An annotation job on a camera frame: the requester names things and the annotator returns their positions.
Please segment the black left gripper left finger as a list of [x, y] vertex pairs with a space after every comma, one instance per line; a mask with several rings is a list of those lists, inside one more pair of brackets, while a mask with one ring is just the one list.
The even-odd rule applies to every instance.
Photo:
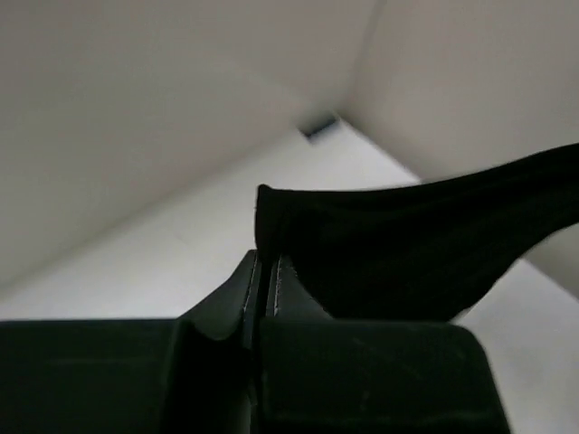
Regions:
[[174, 318], [5, 320], [4, 433], [245, 433], [244, 314], [260, 264]]

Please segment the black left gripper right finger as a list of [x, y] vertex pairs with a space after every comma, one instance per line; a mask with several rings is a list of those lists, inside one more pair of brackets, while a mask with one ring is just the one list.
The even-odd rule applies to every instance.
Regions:
[[288, 259], [257, 331], [260, 433], [507, 433], [487, 355], [448, 323], [338, 320]]

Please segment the black skirt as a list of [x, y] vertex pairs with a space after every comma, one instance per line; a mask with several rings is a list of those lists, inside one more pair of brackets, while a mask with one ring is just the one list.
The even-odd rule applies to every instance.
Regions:
[[578, 147], [477, 173], [375, 191], [261, 185], [255, 242], [286, 257], [338, 318], [448, 321], [525, 253], [578, 222]]

